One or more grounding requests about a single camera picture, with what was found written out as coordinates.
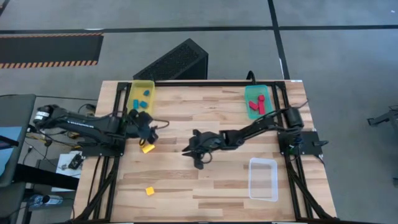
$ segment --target wooden tabletop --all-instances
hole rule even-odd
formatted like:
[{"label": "wooden tabletop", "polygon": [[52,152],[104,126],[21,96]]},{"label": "wooden tabletop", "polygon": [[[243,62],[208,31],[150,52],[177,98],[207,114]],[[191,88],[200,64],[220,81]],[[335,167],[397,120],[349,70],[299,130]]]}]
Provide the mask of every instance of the wooden tabletop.
[{"label": "wooden tabletop", "polygon": [[[103,82],[97,116],[112,112],[116,85],[117,81]],[[306,101],[302,82],[286,81],[286,87],[291,105]],[[241,129],[252,123],[246,113],[244,86],[156,87],[155,94],[153,117],[169,120],[170,126],[157,131],[156,148],[148,154],[140,150],[137,139],[127,141],[119,165],[112,222],[295,220],[276,132],[254,137],[235,151],[214,152],[213,161],[205,164],[203,170],[194,168],[192,158],[181,156],[193,129],[217,133],[219,130]],[[279,99],[283,108],[281,93]],[[308,105],[300,112],[305,129],[312,129]],[[249,198],[248,165],[253,157],[277,162],[278,201]],[[302,160],[309,191],[326,212],[335,216],[324,166],[314,156],[302,156]],[[75,199],[76,214],[80,214],[87,204],[95,164],[94,157],[84,161]],[[97,172],[93,192],[96,192],[99,178],[100,172]],[[150,186],[155,189],[155,194],[147,196],[145,188]],[[297,190],[304,217],[302,194]],[[105,207],[106,203],[103,203],[100,217],[104,217]]]}]

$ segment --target black computer case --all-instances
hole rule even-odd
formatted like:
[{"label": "black computer case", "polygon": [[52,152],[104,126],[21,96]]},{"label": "black computer case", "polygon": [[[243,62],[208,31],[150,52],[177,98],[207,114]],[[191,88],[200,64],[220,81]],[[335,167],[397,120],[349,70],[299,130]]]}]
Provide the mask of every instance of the black computer case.
[{"label": "black computer case", "polygon": [[154,81],[206,80],[208,56],[192,39],[187,39],[132,78]]}]

